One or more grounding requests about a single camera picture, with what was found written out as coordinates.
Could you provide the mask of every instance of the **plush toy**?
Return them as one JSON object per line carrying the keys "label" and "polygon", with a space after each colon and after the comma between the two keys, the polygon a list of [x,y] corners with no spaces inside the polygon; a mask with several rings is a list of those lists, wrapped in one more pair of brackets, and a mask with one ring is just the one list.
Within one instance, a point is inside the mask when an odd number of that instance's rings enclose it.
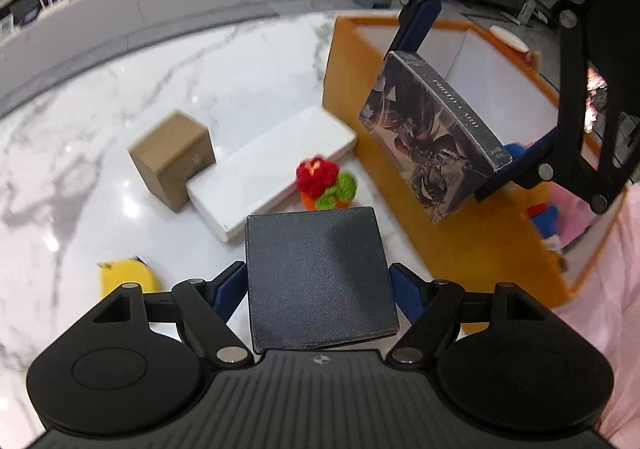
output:
{"label": "plush toy", "polygon": [[123,283],[138,283],[142,286],[144,293],[160,291],[156,276],[139,257],[100,263],[98,267],[100,267],[102,297],[106,297]]}
{"label": "plush toy", "polygon": [[[526,148],[519,143],[507,144],[504,148],[514,160],[526,151]],[[560,209],[551,203],[550,187],[551,184],[545,182],[530,190],[513,185],[510,197],[519,210],[524,210],[524,215],[538,230],[546,249],[560,254],[558,233]]]}
{"label": "plush toy", "polygon": [[308,210],[348,207],[357,186],[351,173],[341,172],[335,163],[321,156],[300,162],[296,169],[296,187]]}

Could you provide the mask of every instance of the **cardboard box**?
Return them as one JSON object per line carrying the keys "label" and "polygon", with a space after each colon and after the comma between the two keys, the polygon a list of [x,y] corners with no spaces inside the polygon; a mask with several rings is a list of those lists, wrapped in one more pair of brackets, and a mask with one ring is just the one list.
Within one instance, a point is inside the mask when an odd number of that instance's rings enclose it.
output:
{"label": "cardboard box", "polygon": [[216,161],[209,130],[177,111],[129,149],[151,194],[173,212],[187,200],[186,182]]}
{"label": "cardboard box", "polygon": [[433,222],[511,161],[482,119],[415,53],[387,56],[360,121]]}

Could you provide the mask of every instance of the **brown cardboard box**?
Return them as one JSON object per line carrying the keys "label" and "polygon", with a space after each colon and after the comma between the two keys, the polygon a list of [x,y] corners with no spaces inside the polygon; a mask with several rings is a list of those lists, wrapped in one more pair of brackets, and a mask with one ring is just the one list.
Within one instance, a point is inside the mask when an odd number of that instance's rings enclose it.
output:
{"label": "brown cardboard box", "polygon": [[185,182],[216,161],[209,130],[180,111],[129,149],[151,194],[173,212],[187,200]]}

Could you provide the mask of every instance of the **green crocheted ball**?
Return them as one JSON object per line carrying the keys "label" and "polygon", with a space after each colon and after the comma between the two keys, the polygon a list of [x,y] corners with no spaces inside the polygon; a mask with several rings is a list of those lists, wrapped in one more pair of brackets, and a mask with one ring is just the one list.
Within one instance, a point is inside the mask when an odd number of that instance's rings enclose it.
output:
{"label": "green crocheted ball", "polygon": [[316,200],[316,209],[318,210],[335,209],[334,191],[335,191],[335,186],[326,188],[324,190],[324,193],[322,193],[318,198],[318,200]]}
{"label": "green crocheted ball", "polygon": [[334,188],[334,194],[338,200],[350,203],[356,195],[358,182],[351,173],[340,171],[338,177],[335,179]]}

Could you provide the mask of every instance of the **white marble surface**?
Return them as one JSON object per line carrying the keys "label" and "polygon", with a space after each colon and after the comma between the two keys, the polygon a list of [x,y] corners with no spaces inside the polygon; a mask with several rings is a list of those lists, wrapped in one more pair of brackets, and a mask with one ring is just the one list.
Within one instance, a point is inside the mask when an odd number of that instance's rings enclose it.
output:
{"label": "white marble surface", "polygon": [[[223,162],[257,133],[320,105],[334,18],[249,22],[146,48],[0,121],[2,449],[23,447],[42,431],[26,370],[100,299],[96,263],[139,256],[170,289],[244,259],[242,238],[222,243],[193,207],[174,214],[151,196],[127,147],[180,108],[209,127]],[[359,180],[357,203],[375,207],[388,262],[427,274],[359,162],[344,165]],[[295,197],[278,208],[291,209],[301,209]],[[230,325],[250,345],[246,301]]]}

